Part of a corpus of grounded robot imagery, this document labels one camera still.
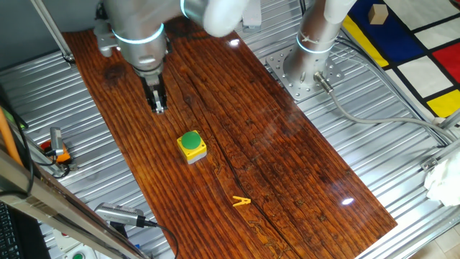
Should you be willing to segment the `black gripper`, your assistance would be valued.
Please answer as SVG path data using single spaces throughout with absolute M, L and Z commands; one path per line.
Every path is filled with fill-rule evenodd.
M 167 94 L 162 73 L 140 73 L 142 87 L 146 94 L 147 103 L 152 112 L 165 112 L 167 110 Z

